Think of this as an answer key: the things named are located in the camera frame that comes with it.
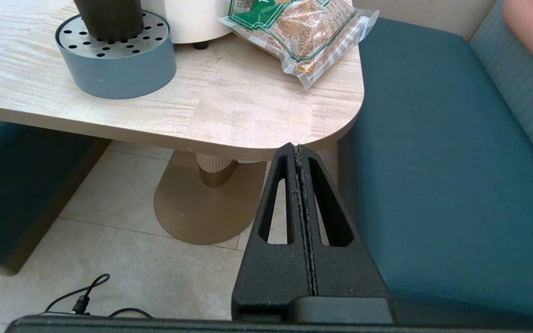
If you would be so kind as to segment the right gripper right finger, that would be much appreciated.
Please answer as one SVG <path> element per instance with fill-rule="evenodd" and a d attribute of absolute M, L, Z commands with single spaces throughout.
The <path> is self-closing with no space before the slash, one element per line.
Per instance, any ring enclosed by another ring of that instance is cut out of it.
<path fill-rule="evenodd" d="M 322 159 L 298 146 L 302 236 L 313 296 L 389 299 L 389 290 Z"/>

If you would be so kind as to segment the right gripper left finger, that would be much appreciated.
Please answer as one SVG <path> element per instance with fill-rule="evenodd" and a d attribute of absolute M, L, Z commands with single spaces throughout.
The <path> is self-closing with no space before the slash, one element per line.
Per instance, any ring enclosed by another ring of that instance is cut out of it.
<path fill-rule="evenodd" d="M 282 321 L 291 302 L 312 294 L 296 153 L 296 146 L 287 143 L 273 157 L 231 295 L 231 316 L 236 321 Z M 287 242 L 269 244 L 281 180 Z"/>

